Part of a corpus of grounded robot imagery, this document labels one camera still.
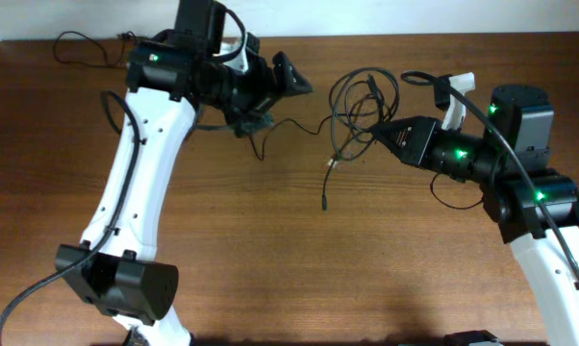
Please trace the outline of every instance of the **wooden surface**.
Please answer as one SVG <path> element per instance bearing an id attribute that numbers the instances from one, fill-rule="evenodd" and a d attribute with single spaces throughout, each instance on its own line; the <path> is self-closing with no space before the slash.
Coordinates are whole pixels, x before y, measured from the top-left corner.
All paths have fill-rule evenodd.
<path id="1" fill-rule="evenodd" d="M 125 90 L 123 70 L 52 60 L 52 42 L 0 42 L 0 311 L 53 271 L 59 244 L 76 244 L 101 197 L 118 137 L 101 89 Z M 579 185 L 579 34 L 265 38 L 315 92 L 283 100 L 277 119 L 315 127 L 328 88 L 366 65 L 397 76 L 472 71 L 482 109 L 506 83 L 543 87 L 556 117 L 551 165 Z M 116 53 L 117 43 L 113 43 Z M 99 59 L 79 42 L 69 58 Z M 432 90 L 401 85 L 399 117 L 443 117 Z M 216 111 L 204 121 L 218 123 Z M 469 117 L 466 131 L 482 128 Z M 331 155 L 318 137 L 280 128 L 255 160 L 244 139 L 196 132 L 179 153 L 160 224 L 157 260 L 179 267 L 175 306 L 198 337 L 233 340 L 403 340 L 486 329 L 503 340 L 544 340 L 538 308 L 511 250 L 481 208 L 431 197 L 433 176 L 383 146 L 342 164 L 320 209 Z M 468 205 L 474 184 L 441 179 L 441 198 Z M 125 332 L 82 304 L 64 282 L 26 300 L 6 345 L 89 345 Z"/>

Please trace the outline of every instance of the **wood grain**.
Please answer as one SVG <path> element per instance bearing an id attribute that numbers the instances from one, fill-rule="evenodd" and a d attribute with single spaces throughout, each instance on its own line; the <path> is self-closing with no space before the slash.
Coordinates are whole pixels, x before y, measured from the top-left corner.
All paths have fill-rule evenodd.
<path id="1" fill-rule="evenodd" d="M 117 42 L 105 42 L 117 54 Z M 52 42 L 0 42 L 0 312 L 49 274 L 59 244 L 75 244 L 108 177 L 118 137 L 98 92 L 124 91 L 123 70 L 56 64 Z M 396 75 L 472 71 L 483 109 L 495 86 L 546 89 L 556 110 L 551 165 L 579 185 L 579 34 L 265 38 L 315 92 L 279 103 L 277 119 L 314 128 L 332 83 L 365 65 Z M 99 59 L 83 42 L 68 58 Z M 399 117 L 442 116 L 432 90 L 401 85 Z M 204 121 L 222 120 L 207 110 Z M 158 261 L 179 267 L 175 305 L 198 337 L 232 340 L 403 340 L 486 329 L 503 340 L 544 340 L 540 314 L 510 249 L 481 209 L 435 201 L 432 174 L 381 145 L 342 164 L 320 190 L 330 137 L 280 128 L 257 161 L 248 141 L 194 133 L 164 204 Z M 469 118 L 466 131 L 482 128 Z M 441 198 L 468 205 L 477 186 L 442 179 Z M 14 312 L 6 345 L 122 340 L 117 324 L 52 284 Z"/>

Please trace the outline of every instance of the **wire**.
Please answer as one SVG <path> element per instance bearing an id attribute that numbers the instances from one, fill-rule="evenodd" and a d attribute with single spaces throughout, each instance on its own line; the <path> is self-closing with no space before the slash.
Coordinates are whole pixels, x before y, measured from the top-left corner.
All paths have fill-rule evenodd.
<path id="1" fill-rule="evenodd" d="M 57 53 L 57 48 L 59 46 L 59 42 L 61 41 L 61 38 L 65 35 L 77 35 L 77 36 L 80 36 L 80 37 L 86 39 L 90 43 L 94 44 L 101 51 L 104 63 L 103 64 L 95 64 L 95 63 L 88 63 L 88 62 L 63 60 L 59 56 L 59 54 Z M 118 57 L 118 59 L 116 59 L 115 62 L 110 62 L 110 60 L 108 58 L 108 51 L 97 40 L 92 39 L 92 38 L 90 38 L 82 33 L 76 32 L 76 31 L 62 32 L 57 37 L 57 39 L 55 39 L 55 42 L 52 45 L 52 55 L 54 56 L 56 62 L 65 63 L 65 64 L 79 64 L 79 65 L 82 65 L 85 67 L 91 67 L 91 68 L 122 68 L 123 58 L 125 56 L 125 45 L 127 44 L 127 41 L 129 41 L 130 37 L 132 37 L 134 39 L 134 41 L 137 42 L 138 37 L 136 36 L 136 34 L 134 34 L 131 31 L 124 33 L 124 34 L 121 34 L 120 37 L 121 37 L 123 44 L 121 45 L 121 48 L 120 48 L 120 56 Z"/>
<path id="2" fill-rule="evenodd" d="M 234 59 L 235 57 L 237 57 L 240 54 L 240 52 L 242 52 L 242 50 L 244 49 L 244 46 L 247 44 L 247 32 L 246 32 L 246 29 L 244 28 L 244 24 L 242 24 L 242 22 L 240 21 L 240 18 L 234 13 L 234 11 L 232 11 L 230 9 L 225 9 L 225 12 L 227 14 L 230 14 L 230 16 L 234 19 L 236 24 L 239 26 L 239 29 L 240 29 L 240 48 L 235 49 L 232 53 L 228 53 L 228 54 L 224 54 L 224 55 L 220 55 L 220 56 L 216 56 L 216 57 L 211 57 L 209 59 L 210 62 L 216 62 L 216 63 L 228 62 L 228 61 Z"/>
<path id="3" fill-rule="evenodd" d="M 381 74 L 391 83 L 392 88 L 394 90 L 391 105 L 388 105 L 383 91 L 378 86 L 376 86 L 375 80 L 370 74 L 368 75 L 367 81 L 359 81 L 353 84 L 351 83 L 356 78 L 356 76 L 364 72 L 373 72 Z M 362 99 L 360 99 L 358 102 L 354 103 L 351 107 L 349 107 L 348 105 L 351 91 L 355 87 L 364 84 L 368 85 L 370 93 L 367 94 Z M 343 100 L 343 109 L 344 109 L 343 112 L 340 112 L 339 110 L 341 100 Z M 359 111 L 355 112 L 356 108 L 361 107 L 363 102 L 367 100 L 374 100 L 377 104 L 377 109 L 375 111 L 370 112 L 359 112 Z M 396 78 L 394 78 L 394 75 L 392 75 L 391 72 L 389 72 L 384 68 L 380 67 L 359 68 L 342 76 L 338 81 L 336 81 L 333 84 L 333 86 L 330 88 L 330 92 L 328 93 L 328 104 L 330 106 L 330 110 L 332 111 L 330 136 L 332 139 L 334 155 L 332 156 L 332 161 L 330 163 L 330 166 L 328 167 L 328 171 L 326 172 L 326 176 L 324 177 L 323 182 L 321 193 L 321 206 L 323 210 L 328 210 L 326 186 L 330 179 L 332 169 L 334 168 L 337 161 L 353 161 L 361 157 L 366 152 L 366 150 L 368 150 L 368 148 L 370 148 L 370 146 L 376 141 L 375 137 L 370 133 L 370 128 L 372 128 L 373 126 L 378 126 L 384 122 L 390 122 L 396 115 L 396 112 L 398 111 L 398 106 L 400 104 L 400 92 L 398 82 L 396 81 Z M 377 114 L 377 121 L 374 124 L 370 125 L 369 127 L 363 128 L 358 124 L 356 124 L 355 119 L 358 119 L 359 117 L 370 116 L 373 114 Z M 339 122 L 349 130 L 348 139 L 340 147 L 337 142 L 336 136 L 337 122 Z M 363 136 L 370 136 L 370 138 L 363 139 Z M 343 154 L 343 151 L 349 146 L 349 144 L 351 144 L 354 141 L 363 144 L 364 147 L 360 152 L 358 152 L 358 154 L 346 157 Z"/>
<path id="4" fill-rule="evenodd" d="M 108 96 L 104 93 L 101 93 L 99 96 L 101 98 L 101 107 L 104 109 L 104 114 L 106 114 L 106 119 L 108 120 L 110 127 L 112 127 L 116 134 L 120 136 L 121 129 L 114 122 L 112 112 L 110 111 L 110 104 L 108 103 Z"/>
<path id="5" fill-rule="evenodd" d="M 431 194 L 433 195 L 433 197 L 435 197 L 436 200 L 438 200 L 441 204 L 443 204 L 444 206 L 451 208 L 453 210 L 470 210 L 473 209 L 479 205 L 481 205 L 482 203 L 484 203 L 484 194 L 482 194 L 482 198 L 480 198 L 480 200 L 478 202 L 476 202 L 475 204 L 468 206 L 468 207 L 456 207 L 456 206 L 452 206 L 450 204 L 447 204 L 445 202 L 442 201 L 441 198 L 439 198 L 437 196 L 437 194 L 435 193 L 435 180 L 437 179 L 438 176 L 440 176 L 441 173 L 437 173 L 435 175 L 435 177 L 433 177 L 433 180 L 431 181 L 431 184 L 429 184 L 429 187 L 431 188 Z"/>
<path id="6" fill-rule="evenodd" d="M 270 128 L 270 130 L 268 131 L 268 133 L 266 134 L 266 136 L 264 137 L 264 140 L 262 141 L 262 155 L 260 156 L 260 154 L 258 153 L 258 148 L 256 148 L 255 142 L 253 141 L 253 137 L 249 136 L 249 141 L 251 141 L 251 147 L 253 148 L 253 153 L 255 154 L 255 157 L 258 158 L 258 160 L 263 161 L 265 159 L 265 147 L 266 147 L 266 141 L 268 140 L 268 137 L 270 136 L 270 134 L 272 134 L 272 132 L 274 132 L 279 126 L 287 123 L 287 122 L 291 122 L 294 125 L 296 125 L 300 130 L 304 131 L 305 133 L 312 135 L 312 136 L 317 136 L 319 135 L 319 133 L 321 133 L 321 128 L 324 126 L 324 124 L 326 123 L 326 121 L 332 119 L 332 115 L 328 115 L 325 118 L 323 118 L 320 122 L 319 122 L 319 126 L 317 127 L 317 131 L 310 131 L 308 129 L 306 129 L 304 126 L 300 125 L 296 120 L 292 119 L 292 118 L 287 118 L 284 119 L 282 121 L 280 121 L 279 123 L 277 123 L 276 125 L 274 125 L 272 128 Z"/>
<path id="7" fill-rule="evenodd" d="M 467 109 L 470 110 L 478 118 L 478 120 L 480 120 L 480 122 L 482 124 L 484 124 L 484 126 L 488 130 L 491 131 L 491 135 L 497 140 L 497 142 L 499 142 L 499 144 L 503 148 L 504 152 L 508 155 L 508 158 L 511 159 L 512 162 L 514 163 L 514 165 L 516 166 L 518 173 L 520 174 L 520 178 L 527 185 L 527 187 L 529 188 L 529 191 L 534 196 L 537 195 L 538 192 L 536 190 L 535 185 L 533 184 L 533 181 L 529 177 L 529 174 L 527 173 L 527 171 L 522 166 L 520 159 L 518 158 L 518 156 L 514 152 L 514 149 L 512 149 L 512 147 L 510 146 L 510 143 L 508 143 L 508 141 L 505 139 L 505 137 L 503 135 L 501 135 L 499 130 L 496 128 L 496 126 L 494 126 L 494 124 L 492 124 L 492 122 L 480 111 L 480 109 L 478 109 L 462 93 L 460 93 L 456 88 L 449 85 L 448 83 L 440 80 L 439 78 L 437 78 L 433 75 L 430 75 L 428 73 L 421 72 L 421 71 L 406 71 L 406 72 L 401 74 L 401 79 L 403 81 L 405 81 L 409 84 L 415 85 L 415 86 L 434 86 L 434 87 L 440 88 L 443 91 L 448 92 L 452 96 L 456 97 L 456 99 L 459 102 L 461 102 L 463 105 L 465 105 L 467 107 Z M 557 223 L 552 218 L 550 211 L 548 211 L 548 208 L 543 203 L 543 201 L 537 200 L 535 203 L 538 205 L 538 208 L 540 208 L 540 211 L 541 211 L 544 219 L 546 220 L 546 223 L 548 224 L 550 229 L 552 229 L 552 232 L 554 233 L 554 235 L 557 237 L 557 240 L 559 241 L 559 244 L 561 245 L 561 248 L 562 248 L 562 250 L 566 256 L 566 259 L 569 263 L 571 271 L 574 273 L 574 276 L 578 280 L 578 284 L 579 284 L 579 265 L 578 265 L 578 262 L 576 261 L 576 259 L 574 258 L 573 254 L 571 253 L 571 250 L 569 249 L 569 246 L 567 245 L 566 239 L 563 237 L 561 230 L 559 230 Z"/>
<path id="8" fill-rule="evenodd" d="M 497 154 L 496 158 L 494 159 L 494 164 L 491 167 L 491 174 L 489 177 L 489 185 L 491 187 L 494 187 L 494 178 L 497 174 L 497 166 L 499 165 L 499 162 L 501 161 L 501 159 L 503 159 L 503 157 L 505 156 L 505 152 L 500 152 L 499 154 Z"/>
<path id="9" fill-rule="evenodd" d="M 110 239 L 110 236 L 115 231 L 116 222 L 118 221 L 118 217 L 120 216 L 120 213 L 123 209 L 123 205 L 125 203 L 125 198 L 127 197 L 127 192 L 129 191 L 132 177 L 134 175 L 134 170 L 136 169 L 136 162 L 138 161 L 140 135 L 139 135 L 139 128 L 138 128 L 138 125 L 136 122 L 136 118 L 134 117 L 134 114 L 132 113 L 132 111 L 129 109 L 129 106 L 127 105 L 127 103 L 113 91 L 102 92 L 102 100 L 104 100 L 104 98 L 107 98 L 108 96 L 111 96 L 116 101 L 116 103 L 118 103 L 118 105 L 125 111 L 125 113 L 129 117 L 129 120 L 132 122 L 133 129 L 134 129 L 134 150 L 132 151 L 132 156 L 131 156 L 131 159 L 129 162 L 129 166 L 128 166 L 127 172 L 125 174 L 125 180 L 123 182 L 123 186 L 122 186 L 120 193 L 118 195 L 118 201 L 116 202 L 116 206 L 114 207 L 114 212 L 113 212 L 113 215 L 110 219 L 110 222 L 108 223 L 108 226 L 106 226 L 104 233 L 103 233 L 101 239 L 99 240 L 99 242 L 92 248 L 92 250 L 86 256 L 84 256 L 82 259 L 79 259 L 79 260 L 69 264 L 67 267 L 63 268 L 62 270 L 57 271 L 56 273 L 50 275 L 49 277 L 44 278 L 44 279 L 38 281 L 37 283 L 29 286 L 27 289 L 22 291 L 22 293 L 18 294 L 15 298 L 13 298 L 13 300 L 6 306 L 6 308 L 3 310 L 3 312 L 1 313 L 1 316 L 0 316 L 0 346 L 1 346 L 1 336 L 3 333 L 3 327 L 5 326 L 5 323 L 8 320 L 8 317 L 10 316 L 12 311 L 18 306 L 18 304 L 20 304 L 28 296 L 35 293 L 39 289 L 45 287 L 48 284 L 53 283 L 54 281 L 60 279 L 61 277 L 68 274 L 69 272 L 73 271 L 74 269 L 78 269 L 82 265 L 86 264 L 89 260 L 91 260 L 101 250 L 102 247 L 104 247 L 104 245 L 108 242 L 108 239 Z"/>

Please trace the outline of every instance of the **end effector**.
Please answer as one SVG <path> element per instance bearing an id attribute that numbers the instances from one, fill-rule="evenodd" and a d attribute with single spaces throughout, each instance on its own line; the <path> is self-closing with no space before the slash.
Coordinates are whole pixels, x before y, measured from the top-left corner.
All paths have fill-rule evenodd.
<path id="1" fill-rule="evenodd" d="M 221 52 L 226 13 L 238 24 L 241 41 Z M 235 13 L 213 0 L 182 0 L 173 30 L 140 42 L 130 54 L 127 86 L 167 91 L 195 107 L 221 110 L 228 128 L 248 136 L 272 126 L 269 110 L 282 98 L 313 91 L 288 56 L 277 53 L 273 67 L 259 55 L 260 40 L 247 33 Z"/>

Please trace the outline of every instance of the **black joint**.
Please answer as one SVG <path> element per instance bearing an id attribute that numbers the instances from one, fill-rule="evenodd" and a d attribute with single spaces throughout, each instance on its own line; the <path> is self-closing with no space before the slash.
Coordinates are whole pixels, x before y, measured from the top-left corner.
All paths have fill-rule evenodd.
<path id="1" fill-rule="evenodd" d="M 63 270 L 81 260 L 89 250 L 62 245 L 55 267 Z M 173 265 L 144 262 L 136 253 L 125 251 L 122 257 L 98 253 L 82 267 L 63 278 L 80 299 L 104 315 L 137 318 L 146 326 L 165 317 L 178 287 L 178 269 Z"/>
<path id="2" fill-rule="evenodd" d="M 82 250 L 90 250 L 90 241 L 84 240 L 83 242 L 80 243 L 80 246 L 78 246 L 78 248 Z"/>
<path id="3" fill-rule="evenodd" d="M 133 250 L 125 250 L 123 251 L 123 259 L 124 260 L 136 260 L 136 251 Z"/>
<path id="4" fill-rule="evenodd" d="M 450 77 L 452 77 L 451 74 L 447 74 L 444 76 L 440 76 L 439 79 L 441 79 L 442 81 L 444 81 L 446 84 L 450 84 Z M 441 90 L 440 88 L 437 88 L 436 86 L 434 87 L 435 90 L 435 106 L 442 110 L 442 111 L 447 111 L 448 107 L 450 107 L 450 93 Z"/>

